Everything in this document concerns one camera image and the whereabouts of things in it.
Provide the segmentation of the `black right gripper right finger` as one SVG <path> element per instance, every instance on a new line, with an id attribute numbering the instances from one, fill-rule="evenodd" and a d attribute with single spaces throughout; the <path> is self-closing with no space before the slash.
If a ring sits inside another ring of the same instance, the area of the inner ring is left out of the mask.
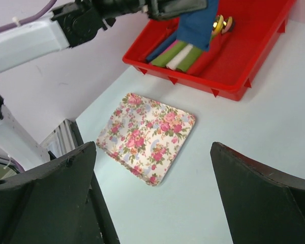
<path id="1" fill-rule="evenodd" d="M 220 142 L 210 156 L 233 243 L 305 243 L 305 179 Z"/>

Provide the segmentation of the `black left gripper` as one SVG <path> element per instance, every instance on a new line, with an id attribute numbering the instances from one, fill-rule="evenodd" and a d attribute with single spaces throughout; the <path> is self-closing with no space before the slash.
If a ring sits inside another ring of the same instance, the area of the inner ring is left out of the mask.
<path id="1" fill-rule="evenodd" d="M 153 20 L 167 20 L 178 17 L 181 14 L 206 9 L 208 1 L 93 0 L 92 4 L 103 19 L 142 12 Z"/>

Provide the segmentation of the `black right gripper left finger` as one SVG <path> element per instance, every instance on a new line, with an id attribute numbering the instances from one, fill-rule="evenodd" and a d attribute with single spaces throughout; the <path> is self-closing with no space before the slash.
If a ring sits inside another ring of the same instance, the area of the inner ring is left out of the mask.
<path id="1" fill-rule="evenodd" d="M 0 180 L 0 243 L 74 243 L 94 172 L 96 146 Z"/>

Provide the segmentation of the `dark blue paper napkin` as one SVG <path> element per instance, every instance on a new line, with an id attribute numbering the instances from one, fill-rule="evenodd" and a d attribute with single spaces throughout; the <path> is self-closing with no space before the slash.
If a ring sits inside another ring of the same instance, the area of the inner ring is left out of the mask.
<path id="1" fill-rule="evenodd" d="M 208 51 L 218 5 L 218 0 L 210 0 L 203 10 L 181 14 L 176 39 Z"/>

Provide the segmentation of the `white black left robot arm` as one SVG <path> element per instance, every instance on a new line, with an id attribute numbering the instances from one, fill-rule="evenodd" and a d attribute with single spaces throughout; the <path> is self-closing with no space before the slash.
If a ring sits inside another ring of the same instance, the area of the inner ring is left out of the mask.
<path id="1" fill-rule="evenodd" d="M 53 52 L 92 40 L 100 29 L 113 26 L 118 16 L 144 12 L 167 20 L 207 8 L 207 1 L 74 1 L 55 6 L 50 1 L 39 13 L 0 27 L 0 73 Z M 0 148 L 29 170 L 51 160 L 14 118 L 0 95 Z"/>

